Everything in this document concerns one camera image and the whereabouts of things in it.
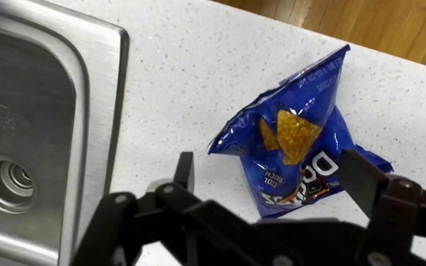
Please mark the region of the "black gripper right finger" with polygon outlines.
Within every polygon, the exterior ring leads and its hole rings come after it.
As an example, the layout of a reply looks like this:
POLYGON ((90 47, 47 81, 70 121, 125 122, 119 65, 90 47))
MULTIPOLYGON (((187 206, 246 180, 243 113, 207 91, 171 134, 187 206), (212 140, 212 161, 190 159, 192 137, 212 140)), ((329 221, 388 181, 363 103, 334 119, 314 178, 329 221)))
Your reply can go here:
POLYGON ((412 237, 426 237, 426 189, 403 175, 385 174, 354 150, 338 158, 338 181, 368 217, 356 243, 360 266, 426 266, 411 251, 412 237))

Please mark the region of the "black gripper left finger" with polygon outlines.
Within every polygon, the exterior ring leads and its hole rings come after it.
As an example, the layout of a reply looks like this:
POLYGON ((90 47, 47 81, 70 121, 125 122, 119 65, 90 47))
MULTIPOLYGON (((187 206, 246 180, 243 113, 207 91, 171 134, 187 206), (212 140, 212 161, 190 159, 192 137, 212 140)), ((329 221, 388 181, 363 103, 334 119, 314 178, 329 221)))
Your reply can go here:
POLYGON ((171 178, 137 198, 104 195, 69 266, 134 266, 147 243, 159 242, 180 266, 251 266, 232 230, 236 215, 193 190, 193 153, 181 152, 171 178))

